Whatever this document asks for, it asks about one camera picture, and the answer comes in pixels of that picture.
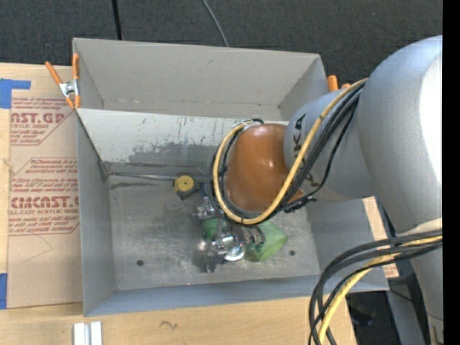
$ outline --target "metal bracket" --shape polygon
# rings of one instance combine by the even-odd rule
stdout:
[[[73,345],[102,345],[102,323],[75,323]]]

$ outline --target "bin floor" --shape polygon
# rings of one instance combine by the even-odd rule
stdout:
[[[272,221],[288,236],[263,262],[243,259],[204,271],[198,250],[201,223],[193,218],[199,193],[184,201],[173,182],[111,176],[110,205],[117,286],[120,290],[318,275],[316,248],[305,208]]]

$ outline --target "yellow object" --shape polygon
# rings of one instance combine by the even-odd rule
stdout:
[[[438,242],[442,240],[442,236],[437,236],[434,238],[426,238],[426,239],[419,239],[415,241],[409,241],[408,243],[403,244],[404,247],[406,246],[412,246],[412,245],[419,245],[419,244],[427,244],[427,243],[433,243],[433,242]],[[372,266],[377,263],[381,262],[386,262],[390,261],[393,257],[396,257],[401,253],[392,253],[392,254],[386,254],[385,256],[381,257],[376,257],[369,261],[367,264],[365,264],[364,267]],[[341,300],[345,297],[345,295],[350,291],[350,289],[356,284],[358,281],[360,281],[363,276],[365,276],[372,268],[369,268],[368,270],[364,270],[361,272],[356,273],[354,276],[350,277],[345,283],[344,286],[337,292],[337,295],[334,297],[334,299],[331,301],[331,304],[329,306],[329,309],[326,311],[326,314],[323,318],[323,321],[321,322],[321,327],[319,328],[318,332],[318,337],[319,341],[323,343],[324,336],[326,335],[326,330],[329,327],[329,324],[331,322],[332,316],[336,312],[337,307],[339,306],[339,303]]]
[[[219,146],[216,154],[216,159],[214,160],[213,164],[213,185],[214,185],[214,192],[216,193],[216,198],[218,201],[218,204],[222,208],[222,210],[225,212],[225,214],[232,220],[239,222],[241,224],[245,225],[253,225],[253,224],[258,224],[261,221],[264,221],[280,204],[282,198],[285,196],[286,192],[288,191],[294,176],[298,169],[300,168],[300,165],[302,164],[303,157],[305,156],[305,153],[307,152],[307,149],[310,147],[311,142],[313,141],[313,137],[315,133],[318,131],[319,126],[323,122],[324,118],[326,117],[329,112],[334,108],[334,106],[343,98],[345,97],[348,93],[353,91],[356,87],[360,86],[365,82],[367,79],[362,79],[356,83],[354,83],[352,86],[349,86],[345,91],[341,92],[320,114],[320,116],[316,119],[315,124],[311,127],[311,130],[309,131],[307,137],[305,138],[304,143],[302,144],[302,147],[300,148],[298,156],[295,158],[294,164],[290,169],[289,174],[286,177],[286,180],[284,184],[282,185],[279,193],[277,194],[275,200],[272,202],[272,204],[268,207],[265,212],[261,213],[258,215],[258,217],[255,218],[243,218],[240,216],[237,216],[235,213],[230,211],[229,207],[225,204],[221,191],[219,189],[219,164],[221,161],[222,153],[224,152],[224,148],[227,144],[227,142],[233,137],[234,134],[236,134],[239,130],[243,129],[248,125],[248,121],[239,124],[235,128],[231,130],[230,133],[228,133],[224,140],[222,141],[221,145]]]
[[[181,175],[174,180],[175,192],[188,192],[195,186],[194,179],[189,175]]]

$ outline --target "gray bin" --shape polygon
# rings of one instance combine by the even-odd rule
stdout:
[[[288,235],[274,257],[206,273],[192,217],[199,193],[182,201],[173,190],[181,173],[204,179],[235,123],[286,124],[325,94],[318,55],[87,39],[73,47],[85,316],[306,296],[336,255],[373,240],[361,200],[311,203],[274,218]],[[386,288],[375,270],[354,289]]]

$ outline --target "green object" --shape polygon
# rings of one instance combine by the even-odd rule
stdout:
[[[210,218],[209,220],[204,220],[201,222],[201,227],[203,228],[203,238],[209,241],[214,240],[214,235],[217,232],[217,224],[219,223],[218,218]],[[223,230],[226,230],[226,222],[224,221]]]
[[[252,262],[262,262],[278,252],[288,241],[288,236],[270,220],[259,224],[265,235],[265,243],[248,244],[246,258]]]

